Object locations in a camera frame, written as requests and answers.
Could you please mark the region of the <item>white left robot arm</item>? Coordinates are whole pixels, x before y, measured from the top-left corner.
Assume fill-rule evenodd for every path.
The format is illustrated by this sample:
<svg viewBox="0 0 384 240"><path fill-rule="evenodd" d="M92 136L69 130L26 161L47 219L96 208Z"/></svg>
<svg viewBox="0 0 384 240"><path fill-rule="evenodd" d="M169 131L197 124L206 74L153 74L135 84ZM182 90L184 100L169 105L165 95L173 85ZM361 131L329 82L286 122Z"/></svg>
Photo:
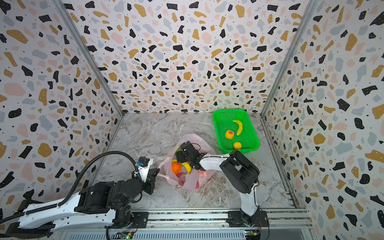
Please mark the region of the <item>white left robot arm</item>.
<svg viewBox="0 0 384 240"><path fill-rule="evenodd" d="M50 237L63 229L104 226L107 229L145 228L147 212L132 213L131 204L138 203L143 193L154 192L159 169L145 169L132 178L118 182L99 182L73 194L67 202L49 203L25 200L21 203L17 222L9 225L7 238L37 239ZM139 180L144 174L145 181Z"/></svg>

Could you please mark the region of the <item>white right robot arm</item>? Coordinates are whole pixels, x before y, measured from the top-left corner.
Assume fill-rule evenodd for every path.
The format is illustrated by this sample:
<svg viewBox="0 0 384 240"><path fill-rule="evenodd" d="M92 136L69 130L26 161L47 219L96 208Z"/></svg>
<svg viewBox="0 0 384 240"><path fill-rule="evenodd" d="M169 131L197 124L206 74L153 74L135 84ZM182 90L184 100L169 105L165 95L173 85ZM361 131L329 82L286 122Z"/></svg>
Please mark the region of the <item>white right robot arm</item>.
<svg viewBox="0 0 384 240"><path fill-rule="evenodd" d="M260 225L261 209L257 203L259 169L240 151L233 150L226 155L200 153L189 141L176 150L178 163L187 163L199 172L221 171L232 186L240 193L241 210L230 212L228 223L234 227Z"/></svg>

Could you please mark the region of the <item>pink plastic bag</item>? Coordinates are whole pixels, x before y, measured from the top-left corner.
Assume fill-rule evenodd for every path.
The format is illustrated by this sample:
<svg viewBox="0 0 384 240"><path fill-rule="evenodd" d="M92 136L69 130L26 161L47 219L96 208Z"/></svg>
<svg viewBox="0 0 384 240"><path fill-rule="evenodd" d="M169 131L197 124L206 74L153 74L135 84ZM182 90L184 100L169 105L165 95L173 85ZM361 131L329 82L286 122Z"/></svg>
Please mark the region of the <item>pink plastic bag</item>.
<svg viewBox="0 0 384 240"><path fill-rule="evenodd" d="M174 174L172 169L173 160L176 158L176 151L180 148L181 144L185 142L191 142L194 145L194 148L197 149L200 153L208 153L214 155L215 150L201 137L196 134L187 134L184 135L176 145L170 147L168 154L164 160L160 163L159 177L165 179L169 185L177 189L193 190L198 189L203 186L208 180L216 173L215 170L209 171L200 171L187 169L182 166L182 171L179 174Z"/></svg>

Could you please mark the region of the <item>orange fruit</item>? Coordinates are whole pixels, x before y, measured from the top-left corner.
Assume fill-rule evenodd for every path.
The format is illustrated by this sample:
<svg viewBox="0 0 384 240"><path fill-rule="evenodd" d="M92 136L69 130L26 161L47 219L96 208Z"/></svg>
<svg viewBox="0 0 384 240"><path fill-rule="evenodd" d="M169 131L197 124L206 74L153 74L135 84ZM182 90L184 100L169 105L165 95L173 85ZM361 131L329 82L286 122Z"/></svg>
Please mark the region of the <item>orange fruit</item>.
<svg viewBox="0 0 384 240"><path fill-rule="evenodd" d="M180 163L178 162L172 162L172 172L175 175L178 175L182 171L183 167Z"/></svg>

